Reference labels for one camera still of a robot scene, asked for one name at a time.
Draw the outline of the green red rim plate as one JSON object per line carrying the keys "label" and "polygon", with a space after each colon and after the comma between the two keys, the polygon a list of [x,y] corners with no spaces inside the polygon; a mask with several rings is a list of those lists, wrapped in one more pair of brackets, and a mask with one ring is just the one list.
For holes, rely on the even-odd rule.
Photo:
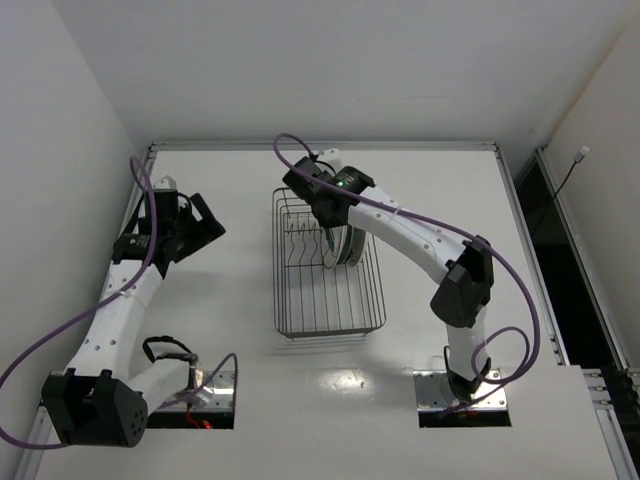
{"label": "green red rim plate", "polygon": [[345,238],[345,226],[327,228],[321,234],[321,255],[326,268],[333,268],[338,264],[338,258]]}
{"label": "green red rim plate", "polygon": [[365,230],[352,227],[348,257],[345,260],[350,267],[356,266],[362,258],[368,242],[368,234]]}

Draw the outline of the small blue patterned plate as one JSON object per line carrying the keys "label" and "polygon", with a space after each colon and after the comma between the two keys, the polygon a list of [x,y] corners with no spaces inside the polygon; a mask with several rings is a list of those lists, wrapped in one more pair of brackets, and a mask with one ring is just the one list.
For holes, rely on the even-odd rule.
{"label": "small blue patterned plate", "polygon": [[365,240],[365,232],[358,228],[347,226],[344,245],[338,258],[338,264],[355,266],[360,261]]}

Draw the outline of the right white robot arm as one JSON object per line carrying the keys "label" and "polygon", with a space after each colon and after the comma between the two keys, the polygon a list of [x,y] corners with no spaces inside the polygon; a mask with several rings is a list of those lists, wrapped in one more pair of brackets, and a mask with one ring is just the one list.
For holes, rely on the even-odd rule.
{"label": "right white robot arm", "polygon": [[491,367],[482,345],[485,307],[494,283],[490,252],[478,239],[448,236],[401,216],[391,197],[354,167],[332,173],[304,157],[284,175],[283,182],[310,207],[324,231],[325,267],[357,264],[367,238],[374,236],[418,265],[437,284],[430,307],[446,325],[448,382],[460,401],[470,401],[479,388],[478,377]]}

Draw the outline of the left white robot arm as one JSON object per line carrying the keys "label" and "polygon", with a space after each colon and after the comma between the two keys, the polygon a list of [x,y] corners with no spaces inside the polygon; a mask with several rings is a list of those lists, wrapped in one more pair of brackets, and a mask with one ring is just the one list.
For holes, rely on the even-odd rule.
{"label": "left white robot arm", "polygon": [[130,364],[145,313],[171,265],[203,249],[226,232],[198,193],[186,196],[164,176],[153,195],[139,201],[113,247],[103,298],[74,357],[61,373],[50,373],[41,402],[65,446],[134,447],[156,410],[190,403],[203,386],[197,354],[181,345],[154,354],[151,365],[131,376]]}

